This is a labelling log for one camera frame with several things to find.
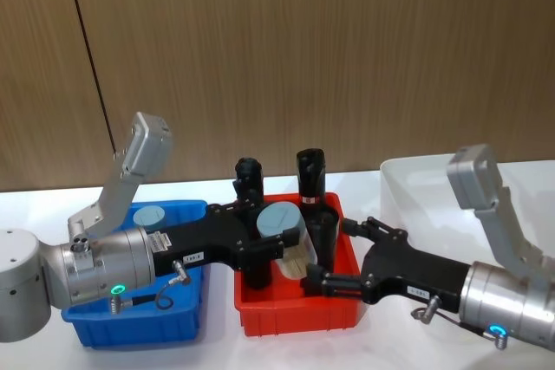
label sticker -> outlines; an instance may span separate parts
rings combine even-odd
[[[172,245],[172,242],[170,241],[166,233],[155,231],[154,233],[149,234],[147,237],[153,253],[167,251],[167,248]]]
[[[170,247],[172,245],[170,237],[168,237],[166,233],[162,233],[161,236],[164,239],[164,243],[166,243],[166,247]]]
[[[424,298],[430,300],[430,293],[423,289],[414,288],[412,286],[407,286],[407,293],[410,295],[418,296],[419,298]]]
[[[193,253],[183,257],[183,263],[195,263],[205,259],[205,252],[200,251],[199,253]]]

robotic arm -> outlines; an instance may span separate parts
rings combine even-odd
[[[429,324],[441,315],[456,325],[495,341],[504,349],[510,336],[555,351],[553,259],[522,234],[489,146],[459,150],[447,176],[462,209],[474,209],[495,259],[505,267],[456,262],[412,248],[405,230],[370,217],[361,224],[343,221],[351,236],[374,245],[364,257],[360,276],[342,276],[310,265],[307,280],[326,296],[347,296],[375,304],[402,295],[427,304],[412,316]],[[456,313],[460,321],[440,313]]]
[[[262,179],[248,176],[254,159],[239,161],[246,172],[238,171],[236,202],[209,205],[200,220],[151,234],[141,227],[110,233],[123,221],[138,186],[161,170],[171,146],[163,119],[137,113],[98,201],[69,219],[69,243],[50,246],[28,231],[0,230],[0,342],[39,331],[50,318],[50,306],[117,296],[174,271],[187,282],[186,269],[207,263],[248,272],[298,244],[298,230],[267,238],[251,232],[264,208]]]

cable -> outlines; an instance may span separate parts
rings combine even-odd
[[[139,295],[139,296],[134,296],[133,298],[131,298],[131,302],[133,303],[133,306],[135,307],[137,305],[141,305],[142,303],[154,302],[155,299],[156,299],[156,294]]]
[[[162,289],[160,289],[160,291],[156,294],[156,297],[154,298],[154,303],[156,304],[156,308],[162,311],[170,309],[173,306],[173,299],[168,295],[163,295],[164,291],[170,288],[170,286],[171,285],[169,283],[166,283],[164,286],[162,286]],[[162,305],[160,303],[160,300],[162,299],[165,299],[167,301],[167,305]]]
[[[425,310],[426,310],[426,308],[417,308],[417,309],[414,309],[410,314],[411,314],[413,317],[416,317],[416,316],[418,316],[419,314],[423,314]],[[447,315],[445,315],[445,314],[442,314],[441,312],[436,312],[435,314],[436,314],[436,315],[439,315],[439,316],[440,316],[441,318],[443,318],[444,320],[447,320],[447,321],[451,322],[452,324],[456,325],[457,327],[460,327],[460,328],[462,328],[462,329],[465,329],[466,331],[470,331],[471,333],[474,333],[474,334],[478,335],[479,337],[482,337],[482,338],[484,338],[484,339],[486,339],[486,340],[488,340],[488,341],[495,341],[495,338],[493,338],[493,337],[491,337],[491,336],[489,336],[489,335],[486,335],[486,334],[484,333],[484,330],[481,329],[481,328],[472,327],[472,326],[470,326],[470,325],[468,325],[468,324],[465,324],[464,322],[456,321],[456,320],[454,320],[453,318],[451,318],[450,316],[447,316]]]

gray lid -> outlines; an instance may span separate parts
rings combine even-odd
[[[166,213],[158,205],[147,205],[135,212],[133,222],[147,231],[156,230],[166,224]]]
[[[261,237],[276,236],[293,227],[297,227],[301,235],[306,230],[301,211],[288,202],[274,203],[264,208],[257,218],[257,227]]]

small white label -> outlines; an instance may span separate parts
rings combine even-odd
[[[419,298],[424,298],[429,300],[430,293],[423,289],[414,288],[412,286],[407,286],[407,293],[410,295],[418,296]]]
[[[317,197],[301,197],[301,202],[303,202],[304,204],[315,204],[318,202]]]
[[[166,247],[170,247],[172,245],[172,241],[170,240],[170,237],[168,237],[166,233],[162,233],[161,236],[164,239],[164,243],[166,244]]]
[[[195,263],[195,262],[200,262],[201,260],[205,259],[205,252],[204,251],[200,251],[199,253],[193,253],[191,255],[187,255],[183,257],[183,263],[187,264],[187,263]]]
[[[167,248],[172,245],[172,242],[170,241],[167,234],[160,233],[159,231],[149,234],[148,242],[150,242],[150,247],[153,253],[167,251]]]

